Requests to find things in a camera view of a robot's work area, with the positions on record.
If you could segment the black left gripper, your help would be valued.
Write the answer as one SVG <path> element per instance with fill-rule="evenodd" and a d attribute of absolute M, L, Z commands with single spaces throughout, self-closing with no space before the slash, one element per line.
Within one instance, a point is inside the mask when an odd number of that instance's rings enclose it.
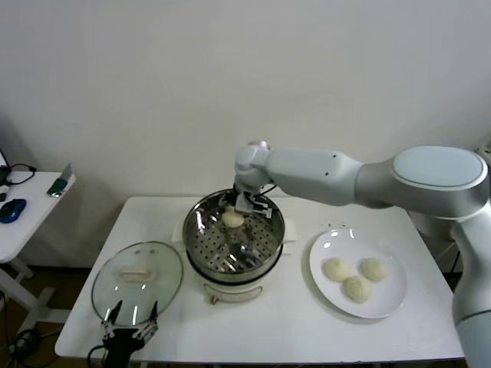
<path fill-rule="evenodd" d="M 127 368 L 130 365 L 131 355 L 141 350 L 158 331 L 157 301 L 153 304 L 149 320 L 139 330 L 115 325 L 122 303 L 123 301 L 119 300 L 113 309 L 109 309 L 101 323 L 104 328 L 103 345 L 107 351 L 104 367 L 107 368 Z"/>

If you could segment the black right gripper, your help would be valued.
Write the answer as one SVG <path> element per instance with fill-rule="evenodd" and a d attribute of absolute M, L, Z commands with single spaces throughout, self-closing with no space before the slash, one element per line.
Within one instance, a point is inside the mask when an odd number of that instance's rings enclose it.
<path fill-rule="evenodd" d="M 223 193 L 219 197 L 219 207 L 227 209 L 232 206 L 236 212 L 242 214 L 250 213 L 250 201 L 256 195 L 256 187 L 248 186 L 242 182 L 235 182 L 233 185 L 234 190 L 237 193 L 236 202 L 234 205 L 234 194 Z"/>

